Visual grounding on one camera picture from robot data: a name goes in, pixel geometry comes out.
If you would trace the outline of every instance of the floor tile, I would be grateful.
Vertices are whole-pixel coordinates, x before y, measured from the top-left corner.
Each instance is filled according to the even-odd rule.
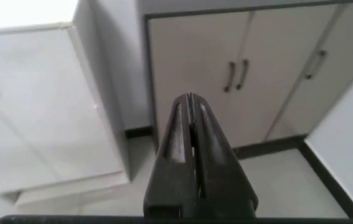
[[[347,218],[297,149],[240,164],[259,198],[258,217]]]

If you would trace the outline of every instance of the black baseboard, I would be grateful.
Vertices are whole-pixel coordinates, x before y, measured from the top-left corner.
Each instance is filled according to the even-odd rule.
[[[306,138],[306,135],[293,136],[283,139],[272,140],[249,146],[234,148],[237,159],[248,159],[256,156],[263,156],[288,149],[297,149]]]
[[[305,142],[298,148],[346,215],[353,219],[353,201]]]
[[[127,139],[138,138],[144,136],[150,136],[153,133],[152,126],[146,126],[142,128],[128,129],[125,131],[125,136]]]

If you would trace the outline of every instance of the black strip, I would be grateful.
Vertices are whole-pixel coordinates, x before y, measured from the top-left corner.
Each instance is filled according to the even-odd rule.
[[[344,4],[351,3],[353,0],[328,0],[328,1],[316,1],[316,2],[300,2],[291,4],[275,4],[267,6],[249,6],[249,7],[235,7],[228,9],[204,9],[198,11],[182,11],[182,12],[161,12],[161,13],[149,13],[145,14],[146,19],[158,19],[168,17],[181,17],[181,16],[198,16],[205,14],[220,14],[230,12],[247,12],[267,9],[284,9],[289,7],[304,7],[304,6],[323,6],[329,4]]]
[[[332,196],[336,199],[339,206],[345,211],[346,215],[353,219],[353,201],[345,190],[338,184],[335,178],[329,173],[305,142],[303,142],[298,149],[315,173],[319,176],[323,184],[327,187],[328,191],[330,191]]]
[[[151,126],[128,129],[125,131],[125,135],[127,139],[150,136],[152,133],[153,133],[153,128]]]
[[[297,149],[300,145],[302,145],[305,138],[306,135],[304,134],[259,144],[252,144],[249,146],[236,147],[233,150],[234,153],[236,153],[237,159],[248,159],[256,156],[281,152],[288,149]]]
[[[159,148],[159,137],[158,137],[158,129],[157,129],[157,110],[156,110],[156,93],[154,90],[154,82],[153,82],[153,68],[151,66],[151,47],[150,47],[150,38],[149,38],[149,24],[148,24],[148,17],[144,16],[143,19],[143,27],[144,27],[144,51],[146,53],[145,62],[146,62],[146,84],[147,90],[149,91],[148,95],[148,103],[149,103],[149,110],[150,110],[150,122],[152,124],[152,136],[154,141],[155,151],[157,153]]]

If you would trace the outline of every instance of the cabinet handle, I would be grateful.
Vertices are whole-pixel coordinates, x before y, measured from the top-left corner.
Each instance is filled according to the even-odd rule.
[[[248,59],[243,60],[243,72],[241,73],[240,82],[236,85],[236,89],[241,89],[245,83],[245,77],[247,76],[248,68],[250,67],[250,61]]]
[[[230,87],[232,86],[234,73],[236,72],[236,64],[234,62],[229,62],[228,65],[229,65],[229,75],[228,75],[226,87],[224,88],[224,92],[226,93],[230,90]]]
[[[327,57],[327,51],[325,50],[320,50],[318,52],[318,62],[317,64],[313,67],[312,72],[309,72],[305,75],[305,79],[310,80],[313,79],[314,76],[319,72],[321,66],[323,65],[324,61],[326,60]]]

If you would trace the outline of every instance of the white cabinet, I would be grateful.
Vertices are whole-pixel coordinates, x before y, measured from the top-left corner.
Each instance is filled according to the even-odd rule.
[[[55,7],[57,3],[40,4]],[[128,173],[119,107],[89,3],[65,1],[59,7],[53,14],[19,14],[27,21],[43,24],[19,27],[23,24],[13,21],[15,24],[2,24],[10,28],[0,27],[0,118],[4,122],[0,129],[13,131],[2,131],[0,138],[16,142],[0,144],[0,161],[14,154],[14,164],[19,161],[17,154],[27,155],[24,162],[20,161],[26,171],[16,179],[25,180],[17,185],[19,189]],[[34,18],[57,15],[59,21]],[[1,190],[14,190],[14,186]]]
[[[248,60],[241,89],[233,86],[223,131],[232,147],[265,140],[336,5],[256,11],[243,52]],[[236,74],[235,84],[242,73]]]
[[[292,93],[268,139],[308,134],[353,81],[353,4],[345,6],[315,57],[305,79]]]
[[[189,92],[209,102],[232,147],[264,141],[336,9],[328,5],[151,19],[159,141],[173,100]]]
[[[0,192],[59,181],[0,112]]]
[[[248,23],[248,12],[170,17],[149,22],[153,86],[159,139],[176,97],[197,93],[221,118],[224,92]]]

